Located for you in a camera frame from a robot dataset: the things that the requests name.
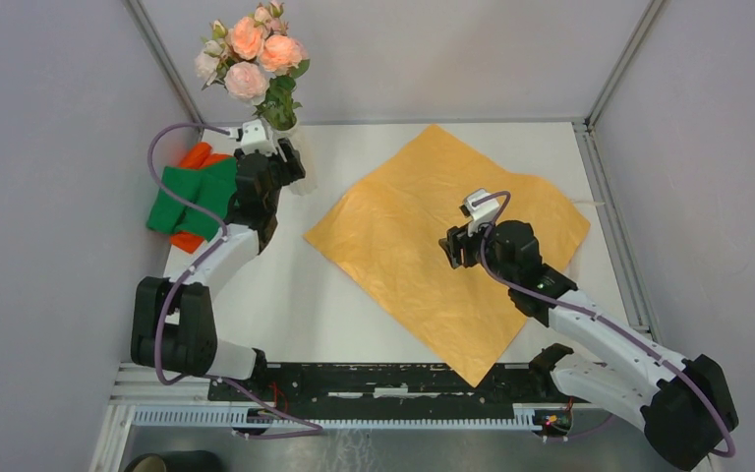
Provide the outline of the orange wrapping paper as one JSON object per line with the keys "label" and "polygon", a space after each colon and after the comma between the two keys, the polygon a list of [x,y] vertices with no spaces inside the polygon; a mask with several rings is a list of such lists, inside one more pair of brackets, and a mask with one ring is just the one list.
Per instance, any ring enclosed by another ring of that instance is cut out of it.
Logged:
{"label": "orange wrapping paper", "polygon": [[467,384],[477,385],[526,324],[505,287],[483,268],[455,269],[439,246],[462,221],[460,205],[484,189],[506,191],[504,220],[530,224],[543,260],[564,269],[590,224],[533,164],[566,169],[568,124],[486,126],[503,146],[493,160],[438,125],[427,127],[354,184],[306,234],[382,308]]}

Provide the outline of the pink artificial flower bouquet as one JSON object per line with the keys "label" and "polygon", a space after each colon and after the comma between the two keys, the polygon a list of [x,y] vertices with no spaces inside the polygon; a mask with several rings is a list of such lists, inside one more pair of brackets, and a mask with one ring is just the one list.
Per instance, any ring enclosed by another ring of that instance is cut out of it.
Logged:
{"label": "pink artificial flower bouquet", "polygon": [[194,66],[203,89],[222,86],[231,97],[249,105],[263,103],[269,88],[267,76],[258,64],[237,58],[223,39],[205,41]]}

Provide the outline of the cream printed ribbon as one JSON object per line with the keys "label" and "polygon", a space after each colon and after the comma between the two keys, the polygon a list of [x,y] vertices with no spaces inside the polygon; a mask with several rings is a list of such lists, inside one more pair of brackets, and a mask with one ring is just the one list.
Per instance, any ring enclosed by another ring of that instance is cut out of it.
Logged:
{"label": "cream printed ribbon", "polygon": [[591,208],[600,208],[606,205],[606,203],[602,201],[587,201],[587,200],[571,200],[571,203],[575,205],[576,207],[591,207]]}

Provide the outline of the single artificial flower stem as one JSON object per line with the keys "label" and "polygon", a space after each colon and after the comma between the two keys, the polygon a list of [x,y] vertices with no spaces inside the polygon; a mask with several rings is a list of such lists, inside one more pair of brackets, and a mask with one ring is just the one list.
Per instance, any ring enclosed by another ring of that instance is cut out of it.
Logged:
{"label": "single artificial flower stem", "polygon": [[273,34],[287,34],[287,23],[281,17],[284,4],[280,1],[259,3],[249,15],[232,27],[215,20],[210,24],[211,40],[220,47],[218,55],[225,59],[255,60],[265,42]]}

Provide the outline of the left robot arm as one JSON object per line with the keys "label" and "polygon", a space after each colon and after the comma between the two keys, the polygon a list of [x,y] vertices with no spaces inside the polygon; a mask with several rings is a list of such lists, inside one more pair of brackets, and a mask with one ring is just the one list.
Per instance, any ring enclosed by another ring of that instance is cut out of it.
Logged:
{"label": "left robot arm", "polygon": [[190,266],[168,277],[145,277],[135,297],[130,354],[141,366],[192,377],[225,377],[246,400],[269,388],[258,348],[221,338],[212,300],[232,276],[261,254],[277,228],[279,195],[306,176],[299,151],[287,138],[235,151],[236,192],[227,204],[225,235],[204,246]]}

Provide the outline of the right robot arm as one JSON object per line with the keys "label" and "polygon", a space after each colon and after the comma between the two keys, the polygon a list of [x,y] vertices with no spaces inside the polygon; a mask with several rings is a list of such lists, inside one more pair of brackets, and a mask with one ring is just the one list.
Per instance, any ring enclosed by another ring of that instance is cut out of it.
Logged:
{"label": "right robot arm", "polygon": [[708,455],[732,457],[738,416],[722,367],[689,359],[618,324],[577,284],[545,263],[530,224],[465,224],[438,242],[454,268],[480,265],[505,285],[515,308],[576,341],[590,361],[555,343],[529,364],[528,386],[542,401],[561,394],[592,403],[641,431],[672,466],[690,471]]}

